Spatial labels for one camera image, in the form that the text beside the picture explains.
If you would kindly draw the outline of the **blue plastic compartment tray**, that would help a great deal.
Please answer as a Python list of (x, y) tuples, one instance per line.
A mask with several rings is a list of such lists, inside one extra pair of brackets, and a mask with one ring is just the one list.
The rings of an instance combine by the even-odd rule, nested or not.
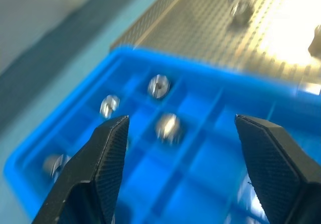
[[(158, 74), (171, 81), (162, 99), (147, 92)], [(283, 126), (321, 164), (321, 95), (296, 84), (123, 47), (8, 157), (5, 178), (30, 217), (53, 185), (44, 160), (72, 156), (89, 140), (103, 122), (99, 110), (108, 95), (120, 99), (113, 115), (130, 118), (116, 224), (268, 224), (246, 172), (237, 114)], [(183, 128), (174, 146), (155, 134), (157, 121), (167, 113), (175, 114)]]

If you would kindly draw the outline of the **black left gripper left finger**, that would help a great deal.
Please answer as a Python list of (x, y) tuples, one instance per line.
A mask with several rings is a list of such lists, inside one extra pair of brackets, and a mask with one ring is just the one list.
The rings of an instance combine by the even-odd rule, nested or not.
[(67, 162), (32, 224), (112, 224), (128, 129), (128, 116), (99, 125)]

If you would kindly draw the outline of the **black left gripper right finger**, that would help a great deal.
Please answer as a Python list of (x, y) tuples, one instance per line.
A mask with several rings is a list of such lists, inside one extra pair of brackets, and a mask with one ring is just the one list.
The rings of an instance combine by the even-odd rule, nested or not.
[(236, 115), (251, 184), (270, 224), (321, 224), (321, 165), (284, 127)]

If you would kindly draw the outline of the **small metal roller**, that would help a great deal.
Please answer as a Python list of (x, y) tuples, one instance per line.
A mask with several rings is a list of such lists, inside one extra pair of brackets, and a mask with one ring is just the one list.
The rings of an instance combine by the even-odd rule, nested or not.
[(183, 136), (180, 119), (173, 113), (162, 115), (156, 123), (155, 134), (163, 143), (177, 145)]
[(248, 24), (254, 14), (254, 6), (250, 0), (239, 0), (231, 8), (233, 22), (239, 25)]
[(119, 106), (120, 99), (116, 95), (108, 95), (100, 106), (100, 114), (105, 119), (111, 118), (113, 112), (115, 112)]
[(164, 98), (170, 91), (171, 81), (166, 75), (155, 75), (148, 83), (147, 92), (154, 99)]
[(56, 182), (63, 168), (71, 159), (66, 154), (53, 154), (48, 156), (43, 162), (43, 170), (50, 176), (53, 182)]

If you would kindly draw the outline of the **perforated steel tray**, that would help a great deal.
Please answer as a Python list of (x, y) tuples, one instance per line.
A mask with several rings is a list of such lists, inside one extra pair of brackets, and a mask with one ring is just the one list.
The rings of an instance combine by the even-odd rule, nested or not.
[(321, 0), (250, 0), (248, 24), (233, 22), (239, 0), (157, 0), (112, 48), (134, 45), (202, 59), (212, 65), (297, 82), (321, 95)]

